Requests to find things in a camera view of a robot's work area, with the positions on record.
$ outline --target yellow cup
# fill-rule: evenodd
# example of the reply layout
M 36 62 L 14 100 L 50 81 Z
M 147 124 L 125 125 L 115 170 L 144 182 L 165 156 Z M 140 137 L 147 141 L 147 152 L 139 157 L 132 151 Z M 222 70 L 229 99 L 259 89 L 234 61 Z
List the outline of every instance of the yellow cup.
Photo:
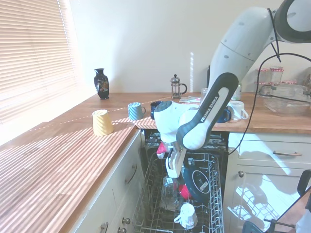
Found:
M 113 132 L 113 126 L 107 110 L 97 110 L 92 115 L 93 132 L 95 135 L 104 136 Z

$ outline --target drawer handle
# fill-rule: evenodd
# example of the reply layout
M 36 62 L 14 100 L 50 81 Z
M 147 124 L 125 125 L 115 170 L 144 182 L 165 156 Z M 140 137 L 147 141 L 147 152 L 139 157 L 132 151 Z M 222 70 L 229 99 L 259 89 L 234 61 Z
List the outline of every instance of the drawer handle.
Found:
M 244 172 L 243 171 L 239 171 L 239 177 L 243 178 L 243 176 L 244 176 Z
M 274 151 L 273 154 L 275 155 L 285 155 L 285 156 L 301 156 L 302 154 L 298 154 L 297 152 L 293 153 L 293 154 L 289 154 L 289 153 L 279 153 Z
M 101 232 L 100 232 L 100 233 L 106 233 L 107 230 L 108 230 L 108 222 L 103 223 L 103 224 L 101 225 Z
M 126 178 L 126 179 L 125 179 L 125 183 L 130 183 L 131 180 L 132 180 L 132 178 L 135 176 L 135 173 L 136 173 L 136 171 L 137 171 L 137 164 L 133 165 L 133 166 L 132 166 L 132 169 L 134 170 L 134 172 L 133 172 L 133 174 L 132 174 L 132 176 L 131 176 L 130 178 Z
M 118 233 L 126 233 L 126 229 L 125 228 L 118 228 Z
M 131 220 L 129 218 L 122 218 L 122 224 L 130 224 Z

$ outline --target window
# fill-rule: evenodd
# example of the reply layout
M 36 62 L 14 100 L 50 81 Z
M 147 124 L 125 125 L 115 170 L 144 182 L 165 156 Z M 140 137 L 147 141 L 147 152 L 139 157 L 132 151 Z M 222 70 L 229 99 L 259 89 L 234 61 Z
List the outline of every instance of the window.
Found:
M 69 0 L 0 0 L 0 144 L 81 97 Z

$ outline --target kitchen cabinet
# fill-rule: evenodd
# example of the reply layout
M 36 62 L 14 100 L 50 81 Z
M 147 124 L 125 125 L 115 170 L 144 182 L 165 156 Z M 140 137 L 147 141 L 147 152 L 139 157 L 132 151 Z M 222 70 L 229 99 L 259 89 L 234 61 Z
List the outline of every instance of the kitchen cabinet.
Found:
M 122 218 L 131 218 L 143 182 L 139 148 L 141 132 L 137 132 L 121 153 L 93 199 L 72 227 L 76 233 L 105 233 L 101 225 L 108 222 L 106 233 L 117 233 L 118 227 L 131 230 L 132 224 L 122 224 Z
M 264 218 L 278 219 L 299 198 L 297 185 L 304 165 L 310 168 L 307 148 L 311 144 L 291 137 L 291 142 L 281 142 L 277 136 L 268 141 L 262 134 L 248 135 L 241 148 L 229 155 L 224 196 L 226 233 L 241 233 L 246 220 L 265 231 L 270 224 Z M 239 141 L 239 135 L 230 135 L 230 149 Z M 299 150 L 302 155 L 275 155 L 274 148 L 284 153 Z

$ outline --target wire rack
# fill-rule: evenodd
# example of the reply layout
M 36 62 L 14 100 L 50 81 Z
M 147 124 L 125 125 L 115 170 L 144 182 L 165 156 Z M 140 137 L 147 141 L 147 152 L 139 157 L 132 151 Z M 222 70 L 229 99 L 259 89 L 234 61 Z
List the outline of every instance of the wire rack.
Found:
M 206 174 L 210 181 L 210 201 L 204 205 L 195 200 L 178 198 L 178 202 L 167 210 L 161 201 L 163 178 L 167 172 L 165 160 L 160 160 L 154 154 L 148 164 L 133 217 L 136 233 L 223 233 L 222 197 L 218 159 L 212 154 L 187 153 L 189 163 L 196 165 Z M 198 224 L 193 229 L 185 229 L 179 223 L 174 223 L 180 213 L 183 203 L 194 206 Z

